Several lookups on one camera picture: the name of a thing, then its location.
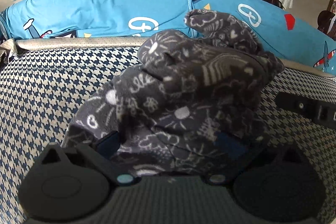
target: red shape print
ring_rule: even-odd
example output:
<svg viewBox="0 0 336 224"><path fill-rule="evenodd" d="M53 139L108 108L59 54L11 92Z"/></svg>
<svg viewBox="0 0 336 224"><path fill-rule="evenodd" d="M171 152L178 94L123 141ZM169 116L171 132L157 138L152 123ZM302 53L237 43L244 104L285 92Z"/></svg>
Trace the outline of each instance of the red shape print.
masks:
<svg viewBox="0 0 336 224"><path fill-rule="evenodd" d="M293 17L291 14L285 15L286 23L287 23L287 29L293 30L295 25L295 17Z"/></svg>

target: dark device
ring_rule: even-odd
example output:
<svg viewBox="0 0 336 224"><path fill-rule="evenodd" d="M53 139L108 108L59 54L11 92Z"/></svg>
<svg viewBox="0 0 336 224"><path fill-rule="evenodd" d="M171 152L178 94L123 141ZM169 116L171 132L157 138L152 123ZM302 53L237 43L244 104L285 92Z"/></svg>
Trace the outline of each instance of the dark device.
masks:
<svg viewBox="0 0 336 224"><path fill-rule="evenodd" d="M302 115L313 123L336 129L336 105L305 96L279 92L275 97L277 107Z"/></svg>
<svg viewBox="0 0 336 224"><path fill-rule="evenodd" d="M25 224L318 223L325 188L299 149L269 149L262 136L224 140L240 152L208 177L136 178L97 146L48 145L18 191Z"/></svg>

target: houndstooth fabric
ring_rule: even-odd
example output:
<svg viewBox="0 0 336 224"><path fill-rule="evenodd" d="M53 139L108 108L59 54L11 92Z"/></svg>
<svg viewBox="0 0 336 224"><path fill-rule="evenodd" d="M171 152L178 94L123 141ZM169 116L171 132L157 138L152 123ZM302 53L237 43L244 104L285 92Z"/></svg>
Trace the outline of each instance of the houndstooth fabric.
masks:
<svg viewBox="0 0 336 224"><path fill-rule="evenodd" d="M61 142L77 109L99 86L137 64L137 48L57 49L19 54L0 71L0 223L22 223L17 186L48 142ZM327 189L319 220L335 218L335 131L276 108L285 91L336 103L336 79L286 69L262 92L258 115L270 145L296 141Z"/></svg>

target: light blue button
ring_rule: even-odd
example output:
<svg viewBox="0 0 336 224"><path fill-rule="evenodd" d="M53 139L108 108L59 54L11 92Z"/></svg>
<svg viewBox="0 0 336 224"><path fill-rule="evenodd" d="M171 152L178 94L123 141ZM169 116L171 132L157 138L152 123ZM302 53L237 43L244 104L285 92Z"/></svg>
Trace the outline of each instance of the light blue button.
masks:
<svg viewBox="0 0 336 224"><path fill-rule="evenodd" d="M123 174L123 175L119 175L117 177L117 181L119 183L131 183L134 180L134 177L129 175L129 174Z"/></svg>
<svg viewBox="0 0 336 224"><path fill-rule="evenodd" d="M212 183L223 183L225 179L224 175L212 175L209 180Z"/></svg>

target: white letter print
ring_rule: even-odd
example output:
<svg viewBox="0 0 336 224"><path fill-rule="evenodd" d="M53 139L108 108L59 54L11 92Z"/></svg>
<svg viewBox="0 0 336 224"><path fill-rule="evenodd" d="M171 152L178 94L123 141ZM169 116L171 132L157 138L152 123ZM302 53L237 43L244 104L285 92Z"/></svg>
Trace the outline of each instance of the white letter print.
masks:
<svg viewBox="0 0 336 224"><path fill-rule="evenodd" d="M246 12L244 12L244 11L242 10L242 7L249 9L249 10L250 10L249 13L247 14ZM260 17L260 15L258 14L258 12L257 12L256 10L254 10L251 6L248 6L248 5L246 5L246 4L239 4L239 5L238 5L238 11L239 11L242 15L247 16L247 17L249 18L250 23L251 23L251 25L252 25L253 27L256 28L256 27L258 27L258 26L260 25L260 23L261 23L261 17ZM251 12L251 11L254 12L254 13L257 15L258 20L255 18L254 15L252 15L252 12Z"/></svg>
<svg viewBox="0 0 336 224"><path fill-rule="evenodd" d="M142 32L145 32L146 30L152 30L152 27L149 26L149 25L146 25L145 22L142 22L142 25L141 26L134 26L132 25L133 22L135 21L149 21L149 22L152 22L154 24L154 31L158 31L159 30L159 23L152 19L152 18L149 18L149 17L134 17L132 18L129 22L128 22L128 27L132 30L141 30Z"/></svg>

